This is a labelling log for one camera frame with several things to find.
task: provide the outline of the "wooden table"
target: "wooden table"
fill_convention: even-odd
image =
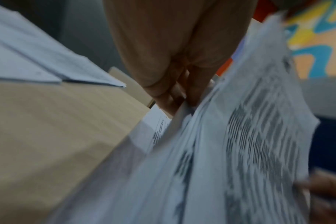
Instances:
[[[42,220],[148,111],[115,87],[0,82],[0,224]]]

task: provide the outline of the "table surface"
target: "table surface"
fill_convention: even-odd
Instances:
[[[0,82],[0,224],[41,221],[148,111],[116,87]]]

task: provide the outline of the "hand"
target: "hand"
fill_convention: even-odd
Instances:
[[[132,77],[175,114],[195,106],[245,35],[256,0],[103,0]]]
[[[336,174],[318,170],[307,181],[295,185],[309,190],[311,195],[336,199]],[[312,224],[336,224],[336,200],[312,199],[310,221]]]

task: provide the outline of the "colorful mural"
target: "colorful mural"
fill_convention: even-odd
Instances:
[[[300,78],[336,77],[336,0],[320,1],[285,25]]]

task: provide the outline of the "stack of papers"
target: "stack of papers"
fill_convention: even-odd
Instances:
[[[88,58],[61,45],[18,12],[1,6],[0,79],[126,86]]]
[[[317,124],[272,16],[195,111],[183,104],[151,153],[114,159],[133,148],[121,144],[45,223],[307,223],[292,184],[308,175]]]

